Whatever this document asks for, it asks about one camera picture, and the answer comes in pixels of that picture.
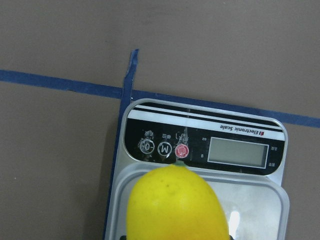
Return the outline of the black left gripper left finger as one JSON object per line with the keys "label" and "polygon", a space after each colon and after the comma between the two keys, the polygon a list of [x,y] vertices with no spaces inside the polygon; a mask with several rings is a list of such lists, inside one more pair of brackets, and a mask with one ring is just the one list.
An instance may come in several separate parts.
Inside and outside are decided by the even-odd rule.
{"label": "black left gripper left finger", "polygon": [[126,236],[125,235],[122,235],[120,238],[119,238],[119,240],[126,240],[127,238],[126,238]]}

